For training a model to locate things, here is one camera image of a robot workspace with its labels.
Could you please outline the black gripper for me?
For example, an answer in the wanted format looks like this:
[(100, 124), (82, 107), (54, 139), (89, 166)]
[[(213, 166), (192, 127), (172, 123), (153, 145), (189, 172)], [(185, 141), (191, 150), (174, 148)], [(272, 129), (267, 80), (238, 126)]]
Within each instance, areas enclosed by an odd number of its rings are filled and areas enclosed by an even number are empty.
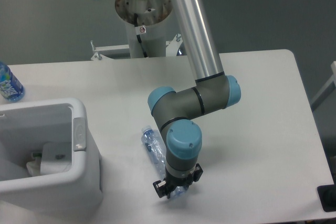
[(195, 165), (194, 171), (184, 178), (174, 177), (166, 170), (165, 179), (155, 181), (153, 183), (153, 187), (159, 198), (166, 196), (167, 199), (170, 199), (171, 193), (176, 189), (176, 187), (182, 186), (185, 187), (185, 189), (188, 189), (192, 183), (199, 181), (202, 174), (203, 169), (199, 163)]

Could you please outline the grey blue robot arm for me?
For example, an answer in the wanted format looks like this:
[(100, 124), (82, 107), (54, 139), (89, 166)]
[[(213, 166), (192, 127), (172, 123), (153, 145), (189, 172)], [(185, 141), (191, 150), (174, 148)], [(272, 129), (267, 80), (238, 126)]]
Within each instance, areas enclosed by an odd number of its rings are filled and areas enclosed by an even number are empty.
[(238, 103), (241, 89), (224, 72), (202, 0), (115, 0), (115, 10), (125, 23), (132, 58), (165, 56), (163, 25), (172, 13), (177, 16), (196, 85), (180, 92), (160, 87), (148, 97), (166, 147), (165, 176), (153, 186), (159, 197), (169, 197), (203, 173), (197, 163), (202, 132), (193, 120)]

